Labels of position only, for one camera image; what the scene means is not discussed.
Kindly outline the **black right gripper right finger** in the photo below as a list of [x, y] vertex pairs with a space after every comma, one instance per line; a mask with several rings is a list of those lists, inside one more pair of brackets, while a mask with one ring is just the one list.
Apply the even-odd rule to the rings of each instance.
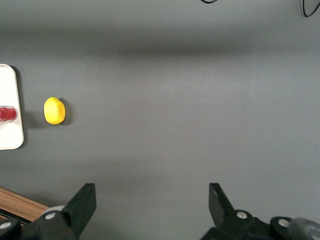
[[234, 209], [219, 183], [209, 184], [208, 207], [214, 227], [203, 240], [273, 240], [271, 227], [249, 212]]

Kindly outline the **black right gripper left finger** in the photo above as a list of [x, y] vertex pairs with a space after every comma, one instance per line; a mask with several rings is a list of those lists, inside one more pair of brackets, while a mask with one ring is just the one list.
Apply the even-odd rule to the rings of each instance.
[[36, 220], [39, 239], [78, 240], [96, 208], [96, 186], [86, 183], [66, 205], [51, 207]]

